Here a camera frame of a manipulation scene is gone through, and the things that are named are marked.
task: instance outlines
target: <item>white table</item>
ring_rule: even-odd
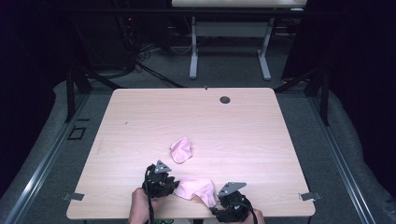
[[[231,102],[223,104],[219,98]],[[169,147],[191,140],[193,157],[176,164]],[[128,218],[131,193],[157,160],[176,179],[211,179],[240,189],[266,217],[309,217],[312,202],[276,96],[271,89],[129,89],[114,91],[71,201],[72,219]],[[170,195],[158,218],[213,217],[199,198]]]
[[[173,7],[259,7],[259,8],[294,8],[305,7],[306,0],[173,0]],[[265,54],[272,33],[269,22],[198,22],[195,17],[191,20],[191,66],[190,78],[197,78],[198,48],[197,36],[240,36],[263,37],[262,48],[257,50],[262,76],[264,80],[271,80]]]

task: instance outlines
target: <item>cable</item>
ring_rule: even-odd
[[[88,42],[88,40],[84,37],[84,35],[81,33],[81,31],[79,29],[76,30],[78,31],[78,35],[79,37],[82,39],[82,41],[85,43],[85,46],[91,51],[92,55],[98,59],[104,66],[106,66],[107,68],[111,69],[112,67],[106,63],[97,53],[96,51],[93,49],[93,47],[91,46],[91,44]],[[132,71],[134,71],[134,63],[133,62],[129,62],[129,65],[124,68],[120,73],[116,73],[116,74],[112,74],[112,75],[107,75],[107,76],[102,76],[105,77],[107,79],[112,79],[112,78],[116,78],[116,77],[124,77],[128,74],[130,74]]]
[[[250,208],[250,207],[248,207],[247,205],[242,204],[242,203],[230,203],[230,204],[240,205],[240,206],[246,207],[246,209],[250,211],[251,215],[253,215],[253,222],[254,222],[254,224],[258,224],[258,223],[259,223],[258,220],[257,220],[256,214],[254,213],[253,208]]]
[[[186,22],[187,27],[189,28],[190,35],[192,35],[192,33],[191,33],[191,28],[190,28],[190,26],[189,26],[189,23],[188,23],[187,20],[186,20],[186,17],[183,17],[183,19],[184,19],[184,22]],[[184,52],[177,52],[177,51],[175,50],[175,48],[188,48],[188,49],[187,49],[186,51],[184,51]],[[182,55],[182,54],[185,54],[185,53],[189,52],[191,48],[192,48],[192,43],[190,44],[189,47],[171,47],[171,50],[172,50],[175,54]]]
[[[203,40],[201,40],[199,43],[197,43],[197,46],[200,46],[202,43],[204,43],[207,39],[209,39],[209,38],[211,38],[211,37],[205,37]],[[181,49],[181,48],[188,48],[186,51],[184,51],[184,52],[177,52],[175,49]],[[180,47],[171,47],[171,50],[175,53],[175,54],[178,54],[178,55],[183,55],[183,54],[186,54],[186,53],[188,53],[190,50],[191,50],[191,48],[192,48],[192,45],[189,45],[189,46],[185,46],[185,47],[182,47],[182,46],[180,46]]]
[[[171,86],[169,86],[169,84],[172,84],[172,85],[174,85],[175,87],[178,87],[178,88],[185,88],[185,86],[182,86],[182,85],[180,85],[180,84],[178,84],[178,83],[172,81],[171,79],[169,79],[169,78],[167,78],[167,77],[161,75],[160,73],[158,73],[158,72],[156,72],[156,71],[154,71],[154,70],[152,70],[152,69],[146,67],[146,66],[143,65],[142,63],[136,62],[136,64],[139,65],[139,66],[140,66],[143,70],[145,70],[146,72],[148,72],[148,73],[150,73],[151,75],[157,77],[161,82],[163,82],[163,84],[165,84],[165,85],[168,86],[168,87],[171,87]]]
[[[154,223],[154,209],[152,208],[152,204],[151,204],[151,197],[150,197],[151,192],[149,191],[149,188],[148,188],[148,177],[149,177],[149,167],[146,169],[145,186],[146,186],[146,190],[148,191],[147,192],[147,195],[148,195],[148,212],[149,212],[148,220],[149,220],[149,223],[152,224],[152,223]]]
[[[304,172],[303,172],[303,176],[304,176],[304,179],[305,179],[306,186],[308,187],[308,191],[311,192],[311,187],[309,186],[308,179],[306,178],[306,175],[305,175]],[[312,216],[308,218],[308,221],[306,222],[306,224],[310,224],[311,223],[311,218],[312,218]]]

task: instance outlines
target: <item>pink cloth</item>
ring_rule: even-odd
[[[183,137],[170,147],[175,163],[183,163],[192,157],[190,144],[190,140]]]
[[[180,180],[180,184],[174,193],[183,199],[191,200],[198,196],[206,204],[207,207],[216,205],[215,186],[210,179],[200,178],[184,178]]]

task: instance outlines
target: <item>person's arm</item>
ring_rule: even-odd
[[[151,199],[151,205],[155,211],[166,197]],[[131,210],[129,212],[130,224],[144,224],[149,220],[149,199],[143,189],[138,188],[132,193]]]
[[[262,211],[257,209],[253,209],[253,211],[257,218],[257,224],[265,224],[264,217],[262,216]],[[247,219],[245,219],[244,222],[232,222],[229,224],[254,224],[253,214],[249,212]]]

